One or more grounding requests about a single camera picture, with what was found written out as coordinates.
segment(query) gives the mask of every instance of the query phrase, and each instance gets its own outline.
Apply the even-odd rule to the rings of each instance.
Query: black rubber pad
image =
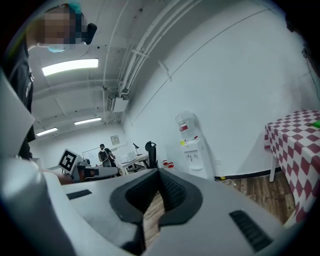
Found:
[[[78,192],[73,192],[73,193],[66,194],[66,196],[70,200],[72,200],[72,199],[81,198],[81,197],[84,197],[84,196],[90,195],[90,194],[92,194],[92,192],[89,191],[88,189],[86,189],[86,190],[81,190],[81,191],[78,191]]]
[[[262,250],[273,242],[243,210],[233,211],[229,215],[255,252]]]

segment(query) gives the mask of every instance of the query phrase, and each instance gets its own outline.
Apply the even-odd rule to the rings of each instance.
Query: cable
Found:
[[[314,80],[314,77],[313,77],[312,74],[311,74],[311,70],[310,70],[309,62],[308,62],[308,59],[307,59],[307,58],[306,58],[306,65],[308,66],[308,69],[309,69],[309,72],[310,72],[310,76],[311,76],[311,78],[312,78],[312,81],[313,81],[313,84],[314,84],[314,87],[315,87],[315,90],[316,90],[316,95],[318,96],[318,100],[320,101],[318,88],[317,88],[316,82],[315,82],[315,80]]]
[[[224,180],[224,181],[220,181],[220,180],[218,180],[218,179],[216,179],[216,178],[214,178],[217,182],[220,182],[220,183],[224,183],[224,182],[226,182],[226,181],[231,181],[232,183],[233,183],[233,185],[234,186],[236,186],[237,184],[236,183],[234,183],[234,181],[232,180],[232,179],[226,179],[226,180]]]

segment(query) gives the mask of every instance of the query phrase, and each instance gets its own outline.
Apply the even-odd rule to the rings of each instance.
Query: sign on wall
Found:
[[[117,145],[120,143],[118,135],[111,136],[112,145]]]

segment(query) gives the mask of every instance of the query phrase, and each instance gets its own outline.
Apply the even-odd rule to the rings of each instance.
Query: black chair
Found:
[[[145,150],[148,151],[149,153],[149,164],[147,163],[147,160],[140,160],[139,162],[143,162],[145,167],[147,169],[153,169],[153,168],[158,168],[158,161],[157,161],[157,150],[156,150],[156,145],[155,143],[149,141],[145,144]]]

